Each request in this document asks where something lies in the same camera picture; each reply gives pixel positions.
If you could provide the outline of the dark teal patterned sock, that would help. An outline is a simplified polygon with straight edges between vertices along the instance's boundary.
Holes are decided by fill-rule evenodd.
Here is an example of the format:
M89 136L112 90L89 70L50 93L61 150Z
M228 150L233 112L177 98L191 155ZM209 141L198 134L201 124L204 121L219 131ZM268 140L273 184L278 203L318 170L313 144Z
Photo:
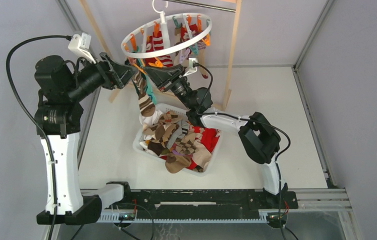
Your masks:
M151 101L153 102L153 104L156 105L157 104L157 99L156 99L156 96L154 94L152 83L151 83L151 81L150 81L150 79L148 77L145 79L145 81L146 81L145 92L149 96L149 98L151 99Z

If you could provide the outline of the brown white striped sock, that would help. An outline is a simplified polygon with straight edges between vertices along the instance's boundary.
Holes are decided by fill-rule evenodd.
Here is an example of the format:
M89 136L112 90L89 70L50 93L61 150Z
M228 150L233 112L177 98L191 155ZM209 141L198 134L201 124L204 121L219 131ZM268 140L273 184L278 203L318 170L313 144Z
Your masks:
M156 106L147 94L148 82L144 78L144 74L139 71L133 76L132 80L138 94L138 106L141 116L152 117L155 113Z

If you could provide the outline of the white round clip hanger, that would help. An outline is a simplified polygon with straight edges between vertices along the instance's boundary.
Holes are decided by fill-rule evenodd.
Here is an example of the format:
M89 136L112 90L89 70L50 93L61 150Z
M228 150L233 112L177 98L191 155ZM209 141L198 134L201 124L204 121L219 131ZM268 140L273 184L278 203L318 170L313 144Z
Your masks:
M165 8L166 2L162 9L157 9L155 3L155 9L165 13L165 9L168 8L168 6ZM196 15L185 15L187 18L184 21L180 14L186 13ZM171 16L167 18L166 26L161 24L158 14L158 19L147 22L130 32L120 44L124 55L132 59L146 59L174 53L198 56L201 49L211 45L212 19L203 13L183 12L180 14L165 13L166 16ZM148 36L159 31L162 33L164 49L146 52Z

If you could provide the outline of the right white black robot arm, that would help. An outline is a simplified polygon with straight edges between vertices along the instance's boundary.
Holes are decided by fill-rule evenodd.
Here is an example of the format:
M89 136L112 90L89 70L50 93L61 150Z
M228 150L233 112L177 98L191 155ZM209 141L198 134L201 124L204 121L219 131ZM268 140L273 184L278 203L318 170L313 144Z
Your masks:
M234 116L215 110L211 97L213 80L207 87L192 89L188 81L187 67L181 64L172 67L146 66L143 71L162 92L171 91L187 108L188 121L196 127L237 133L247 156L262 165L265 201L271 208L279 208L286 200L283 191L287 185L282 181L277 164L284 152L280 149L281 135L289 136L271 125L260 112L250 116Z

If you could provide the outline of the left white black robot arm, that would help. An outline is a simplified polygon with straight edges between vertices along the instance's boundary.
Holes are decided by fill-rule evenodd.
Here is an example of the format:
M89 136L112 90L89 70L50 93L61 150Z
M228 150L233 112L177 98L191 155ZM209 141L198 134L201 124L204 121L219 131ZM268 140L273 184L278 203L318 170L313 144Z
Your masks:
M98 221L112 204L128 208L133 195L127 183L108 183L82 194L78 177L78 145L83 107L81 101L99 88L122 89L137 69L113 61L106 53L101 60L71 72L66 61L50 55L36 63L35 80L40 86L34 119L43 146L47 170L47 200L36 221L39 225L84 225Z

